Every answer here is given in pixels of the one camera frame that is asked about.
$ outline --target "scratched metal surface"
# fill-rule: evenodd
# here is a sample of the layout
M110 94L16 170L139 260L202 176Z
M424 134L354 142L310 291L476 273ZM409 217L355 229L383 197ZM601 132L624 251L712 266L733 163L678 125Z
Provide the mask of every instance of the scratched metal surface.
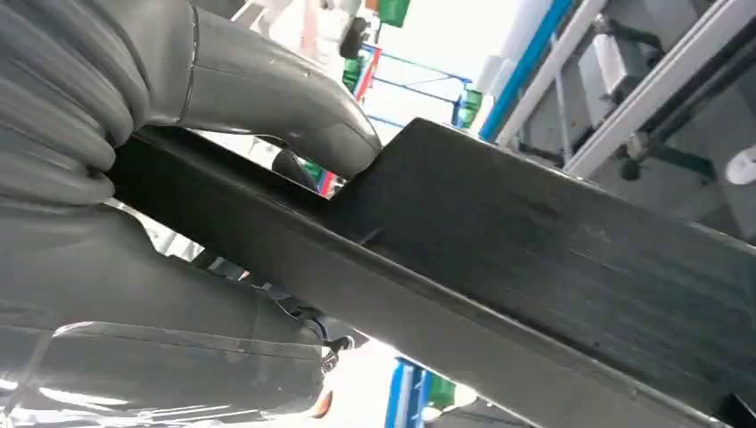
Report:
M704 412L756 404L756 250L415 121L329 227Z

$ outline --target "blue rail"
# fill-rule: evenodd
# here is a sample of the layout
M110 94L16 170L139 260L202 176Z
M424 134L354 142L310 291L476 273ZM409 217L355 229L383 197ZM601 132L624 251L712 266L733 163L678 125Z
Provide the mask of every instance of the blue rail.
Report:
M564 15L570 10L572 0L554 0L551 3L546 16L541 21L536 34L533 36L528 48L517 63L512 76L504 86L501 95L497 97L493 110L483 123L479 133L483 141L493 143L496 136L504 126L504 116L517 99L517 94L528 80L533 69L538 65L543 52L549 44L551 35L554 34Z

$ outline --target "black metal beam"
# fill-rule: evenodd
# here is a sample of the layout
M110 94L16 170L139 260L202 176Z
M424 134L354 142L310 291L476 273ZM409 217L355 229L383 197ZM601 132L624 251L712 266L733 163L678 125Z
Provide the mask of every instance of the black metal beam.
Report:
M605 266L603 255L591 251L623 257L635 252L648 263L650 255L638 251L657 246L652 255L661 265L646 264L646 269L690 269L675 254L664 253L670 250L665 240L688 236L686 243L695 244L691 248L727 265L696 271L721 287L728 285L717 278L720 269L735 268L732 275L738 275L739 264L752 266L753 252L735 243L657 218L423 121L405 129L330 203L181 130L149 130L134 138L119 150L111 178L122 201L326 314L471 385L530 424L712 426L703 414L651 389L648 373L634 378L630 375L638 373L617 370L627 367L610 368L599 362L600 353L588 355L578 343L584 337L568 338L540 321L568 311L573 321L593 319L596 328L606 323L610 331L625 322L624 307L612 314L616 321L589 310L585 285L576 283L569 262L582 260L578 267L599 269L605 279L628 275L613 269L635 262ZM538 226L511 222L525 211ZM530 244L523 245L523 238ZM634 239L644 244L633 245ZM534 251L541 251L535 264L518 257ZM530 279L512 270L523 268L532 273ZM637 287L672 286L643 283L650 278L639 276ZM514 307L484 292L492 285L501 292L519 289L509 295ZM608 285L620 293L628 287L627 282ZM529 293L536 299L516 299ZM704 314L696 322L705 323ZM612 346L609 339L602 344Z

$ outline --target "green component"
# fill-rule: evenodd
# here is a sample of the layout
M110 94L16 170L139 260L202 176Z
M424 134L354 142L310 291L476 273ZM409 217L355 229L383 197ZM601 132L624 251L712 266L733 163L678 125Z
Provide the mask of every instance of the green component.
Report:
M459 106L459 118L457 126L462 129L469 128L475 121L475 116L481 110L483 104L483 94L472 89L465 89L462 96L462 103Z
M410 0L381 0L381 10L378 13L381 22L393 27L402 28L407 17Z
M341 82L350 92L354 92L359 82L359 76L362 73L362 58L350 59L344 62L344 73L341 75Z
M316 183L320 183L321 176L325 173L325 171L318 167L316 164L305 160L305 162L302 164L302 167L310 174L313 180L315 180Z
M444 410L454 406L454 392L456 385L443 377L431 373L431 393L428 397L428 406Z

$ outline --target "blue metal frame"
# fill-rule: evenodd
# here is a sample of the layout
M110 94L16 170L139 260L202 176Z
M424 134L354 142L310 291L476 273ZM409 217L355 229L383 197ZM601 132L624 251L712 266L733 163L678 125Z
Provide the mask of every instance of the blue metal frame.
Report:
M374 52L374 46L372 46L372 45L363 45L362 49L364 51L369 52L369 53ZM461 97L457 98L456 100L452 100L452 99L444 98L443 96L432 94L430 92L426 92L426 91L423 91L421 89L417 89L417 88L414 88L414 87L411 87L411 86L413 86L413 85L420 85L422 83L437 82L437 81L453 78L453 79L459 80L459 82L462 84L462 88L463 88L463 91L464 91L464 89L467 88L467 86L470 83L473 82L472 80L470 80L469 78L464 78L462 76L457 76L456 74L447 73L446 71L443 71L443 70L439 70L439 69L436 69L436 68L433 68L433 67L422 65L422 64L419 64L417 62L413 62L413 61L407 60L405 58L399 58L398 56L394 56L394 55L391 55L389 53L382 52L381 57L382 58L391 58L394 61L403 62L403 63L410 64L410 65L414 65L414 66L416 66L418 68L421 68L421 69L424 69L424 70L428 70L428 71L432 71L432 72L435 72L435 73L439 73L440 75L442 75L439 78L432 78L432 79L424 80L424 81L420 81L420 82L399 83L399 82L395 82L395 81L388 80L388 79L385 79L385 78L380 78L380 77L377 76L377 72L376 72L376 75L373 75L373 81L381 82L381 83L384 83L386 85L400 87L402 89L405 89L405 90L410 91L410 92L414 92L414 93L419 94L419 95L428 96L430 98L442 101L444 103L450 103L452 105L451 123L452 123L452 125L454 125L456 123L456 116L457 116L457 113L459 111L459 104L460 104ZM361 86L362 81L363 81L364 78L365 78L364 75L360 77L360 80L357 83L357 87ZM384 119L384 118L380 118L380 117L377 117L377 116L370 116L370 115L368 115L368 118L371 119L371 120L375 120L377 122L381 122L381 123L384 123L384 124L396 127L396 128L403 128L404 127L404 125L401 125L399 123L396 123L396 122L393 122L391 120L387 120L387 119Z
M428 406L430 396L431 372L397 358L384 428L423 428L423 409Z
M483 123L481 132L479 133L483 141L492 143L496 139L497 134L504 125L505 114L515 102L517 94L520 92L522 86L525 85L528 76L536 68L536 65L538 65L538 60L540 60L543 52L548 47L552 34L554 34L559 23L562 22L562 19L570 10L572 3L573 0L554 0L551 3L551 7L541 21L538 31L536 31L528 48L517 63L517 67L514 69L501 95L497 97L493 110Z

